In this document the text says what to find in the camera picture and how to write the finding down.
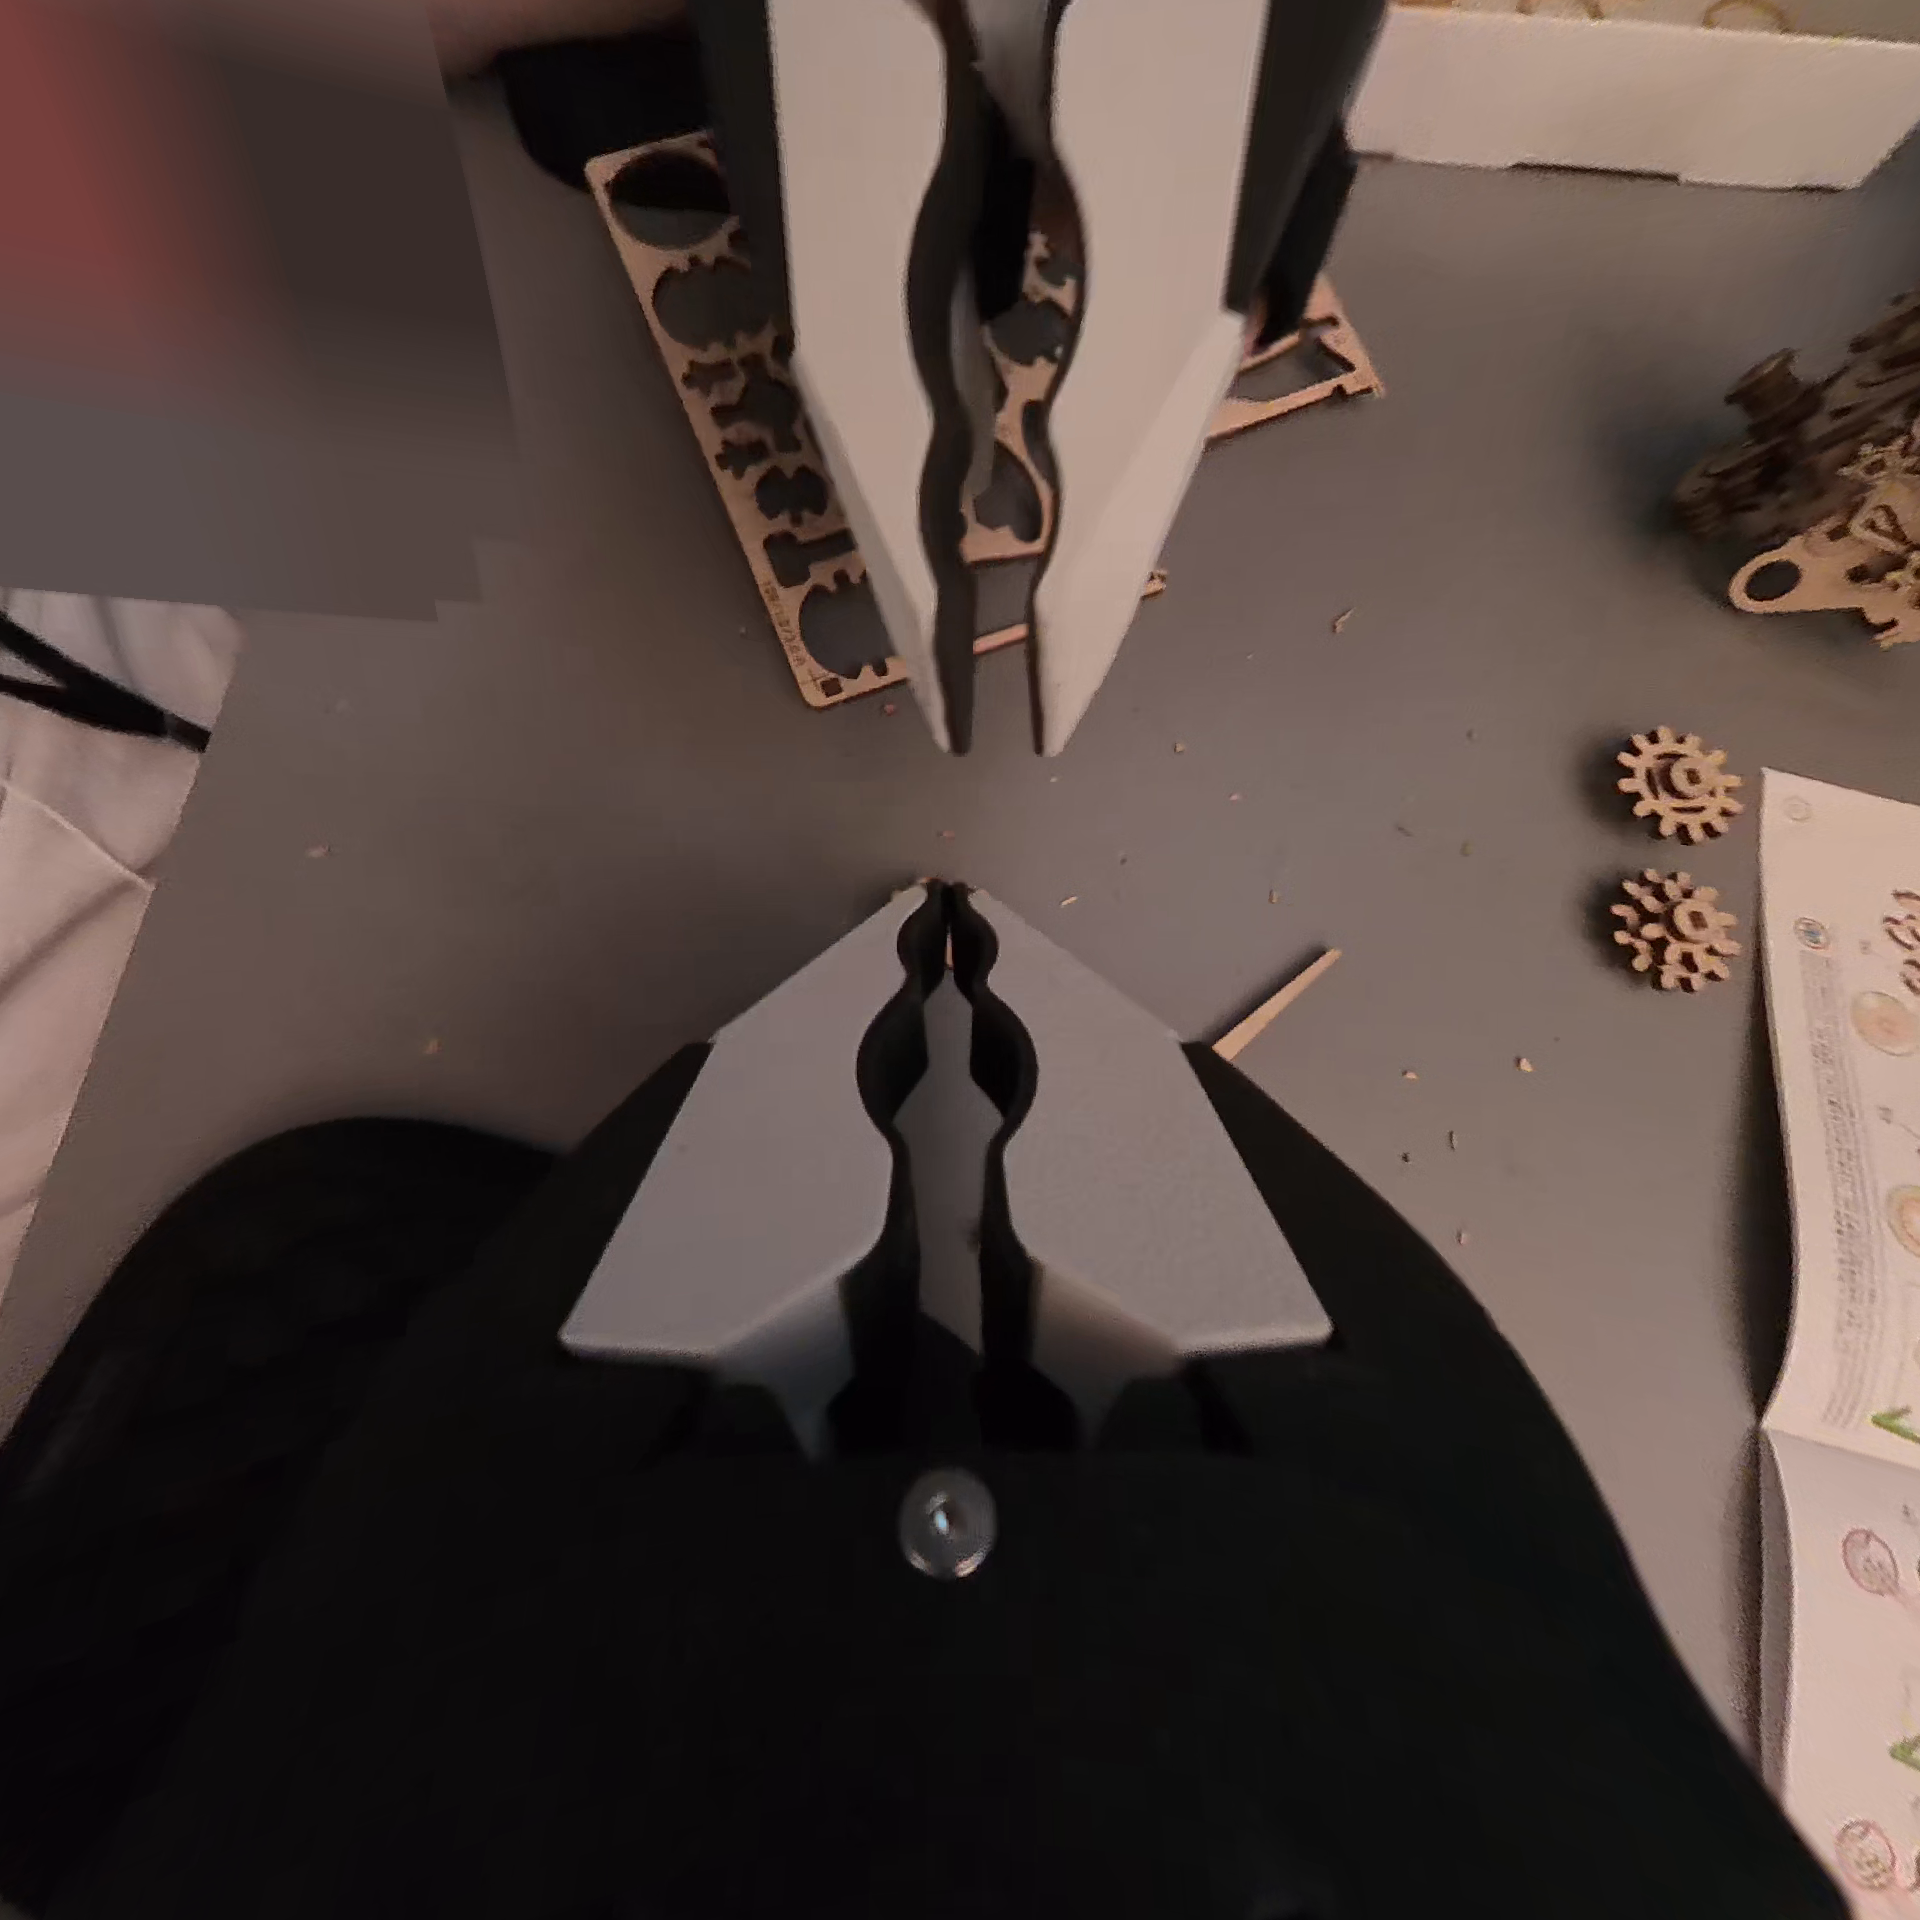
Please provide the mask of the small wooden gear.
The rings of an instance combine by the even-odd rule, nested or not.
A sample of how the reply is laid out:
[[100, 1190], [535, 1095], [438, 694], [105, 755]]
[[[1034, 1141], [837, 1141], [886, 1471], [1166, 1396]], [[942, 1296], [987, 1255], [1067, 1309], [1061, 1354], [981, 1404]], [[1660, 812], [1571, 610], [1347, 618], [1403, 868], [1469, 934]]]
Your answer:
[[1743, 955], [1738, 918], [1716, 885], [1688, 870], [1625, 876], [1607, 915], [1630, 969], [1660, 991], [1706, 991], [1732, 980]]
[[1727, 750], [1707, 744], [1701, 733], [1667, 725], [1635, 733], [1618, 751], [1618, 770], [1615, 791], [1662, 842], [1698, 845], [1743, 817], [1743, 779]]

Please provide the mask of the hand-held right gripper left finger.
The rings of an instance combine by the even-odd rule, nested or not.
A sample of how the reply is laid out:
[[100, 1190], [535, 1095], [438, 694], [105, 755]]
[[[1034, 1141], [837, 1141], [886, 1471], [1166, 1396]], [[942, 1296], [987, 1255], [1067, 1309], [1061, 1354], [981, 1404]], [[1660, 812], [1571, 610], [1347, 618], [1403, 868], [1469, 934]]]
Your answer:
[[920, 1233], [898, 1117], [928, 1072], [947, 890], [909, 885], [707, 1043], [561, 1329], [575, 1355], [770, 1393], [806, 1451], [913, 1345]]

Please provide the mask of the white cardboard tray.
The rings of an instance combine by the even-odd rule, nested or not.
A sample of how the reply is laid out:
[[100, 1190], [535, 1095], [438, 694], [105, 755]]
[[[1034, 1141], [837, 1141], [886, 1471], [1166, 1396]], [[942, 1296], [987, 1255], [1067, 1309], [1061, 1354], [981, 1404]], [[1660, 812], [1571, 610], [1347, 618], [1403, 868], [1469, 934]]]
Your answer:
[[1756, 191], [1846, 191], [1917, 118], [1916, 2], [1780, 2], [1792, 31], [1388, 5], [1356, 153]]

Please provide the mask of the printed instruction booklet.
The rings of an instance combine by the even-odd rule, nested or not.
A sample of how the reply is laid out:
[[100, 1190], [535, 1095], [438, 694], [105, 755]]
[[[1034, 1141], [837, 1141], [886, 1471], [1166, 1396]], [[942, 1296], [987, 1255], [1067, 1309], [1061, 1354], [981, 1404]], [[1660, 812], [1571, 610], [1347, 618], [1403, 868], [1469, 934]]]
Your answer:
[[1765, 1771], [1852, 1915], [1917, 1912], [1917, 808], [1765, 771], [1792, 1302], [1760, 1423]]

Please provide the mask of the laser-cut plywood sheet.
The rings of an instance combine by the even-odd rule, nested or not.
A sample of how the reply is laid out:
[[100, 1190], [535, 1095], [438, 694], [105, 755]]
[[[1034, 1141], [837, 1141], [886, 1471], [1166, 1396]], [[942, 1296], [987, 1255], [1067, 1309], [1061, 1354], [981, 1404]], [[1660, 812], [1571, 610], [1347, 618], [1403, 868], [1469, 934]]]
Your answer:
[[[751, 258], [707, 131], [592, 156], [585, 179], [646, 328], [809, 707], [904, 684], [793, 369], [793, 342], [752, 292]], [[976, 651], [1027, 639], [1054, 484], [1039, 417], [1077, 310], [1077, 269], [1032, 235], [1020, 301], [987, 333], [994, 447], [965, 509]]]

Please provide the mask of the partly built wooden model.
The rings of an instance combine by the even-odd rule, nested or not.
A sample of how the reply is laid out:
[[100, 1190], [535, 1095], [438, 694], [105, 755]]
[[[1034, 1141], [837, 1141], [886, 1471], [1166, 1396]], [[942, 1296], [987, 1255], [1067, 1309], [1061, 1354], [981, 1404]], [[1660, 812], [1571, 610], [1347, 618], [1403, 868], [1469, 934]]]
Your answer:
[[1844, 610], [1881, 649], [1917, 640], [1917, 292], [1889, 301], [1837, 370], [1795, 349], [1726, 396], [1743, 417], [1676, 484], [1682, 532], [1739, 546], [1727, 600], [1750, 614]]

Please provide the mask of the black padded wrist rest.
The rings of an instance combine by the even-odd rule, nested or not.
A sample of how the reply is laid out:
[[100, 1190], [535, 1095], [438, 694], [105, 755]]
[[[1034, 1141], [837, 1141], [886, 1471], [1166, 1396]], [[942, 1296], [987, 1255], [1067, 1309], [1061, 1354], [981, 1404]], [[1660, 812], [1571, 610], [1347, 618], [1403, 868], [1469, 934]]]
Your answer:
[[252, 1142], [138, 1234], [2, 1451], [2, 1896], [50, 1915], [152, 1787], [420, 1306], [554, 1169], [469, 1125]]

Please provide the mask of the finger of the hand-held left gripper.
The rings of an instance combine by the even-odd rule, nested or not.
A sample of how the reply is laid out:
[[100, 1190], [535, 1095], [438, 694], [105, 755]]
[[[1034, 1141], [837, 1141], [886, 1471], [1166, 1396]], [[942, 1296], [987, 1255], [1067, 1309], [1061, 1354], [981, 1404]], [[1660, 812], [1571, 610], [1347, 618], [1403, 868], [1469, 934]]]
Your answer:
[[942, 751], [973, 748], [963, 394], [981, 73], [957, 11], [768, 5], [794, 370], [893, 656]]
[[1081, 286], [1044, 420], [1060, 482], [1034, 589], [1044, 755], [1114, 667], [1238, 370], [1225, 276], [1265, 30], [1265, 2], [1077, 2], [1051, 36]]

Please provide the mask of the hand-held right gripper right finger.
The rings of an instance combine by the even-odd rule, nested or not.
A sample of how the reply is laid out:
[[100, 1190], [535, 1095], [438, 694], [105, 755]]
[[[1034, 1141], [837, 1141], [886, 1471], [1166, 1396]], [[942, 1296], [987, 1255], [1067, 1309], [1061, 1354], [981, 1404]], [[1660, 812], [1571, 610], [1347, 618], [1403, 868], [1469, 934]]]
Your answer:
[[981, 1423], [1087, 1444], [1138, 1383], [1315, 1348], [1331, 1315], [1189, 1046], [978, 887], [947, 890], [981, 1177]]

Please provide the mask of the flat wooden stick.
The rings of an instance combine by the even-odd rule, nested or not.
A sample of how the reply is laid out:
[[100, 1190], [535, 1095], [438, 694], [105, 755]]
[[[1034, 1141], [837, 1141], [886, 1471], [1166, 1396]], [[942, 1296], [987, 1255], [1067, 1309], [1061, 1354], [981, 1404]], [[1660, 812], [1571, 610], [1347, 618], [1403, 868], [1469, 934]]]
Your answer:
[[1310, 963], [1298, 968], [1276, 990], [1257, 1002], [1212, 1042], [1212, 1054], [1238, 1062], [1263, 1035], [1268, 1035], [1288, 1010], [1291, 1010], [1326, 973], [1342, 960], [1342, 948], [1325, 948]]

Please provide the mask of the person's left forearm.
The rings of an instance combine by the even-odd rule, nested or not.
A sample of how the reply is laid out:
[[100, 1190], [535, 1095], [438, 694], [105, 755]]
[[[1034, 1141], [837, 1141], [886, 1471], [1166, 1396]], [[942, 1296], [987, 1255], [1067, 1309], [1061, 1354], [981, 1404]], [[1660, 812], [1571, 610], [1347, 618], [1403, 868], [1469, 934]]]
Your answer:
[[423, 2], [446, 76], [481, 73], [501, 54], [576, 39], [672, 31], [686, 2]]

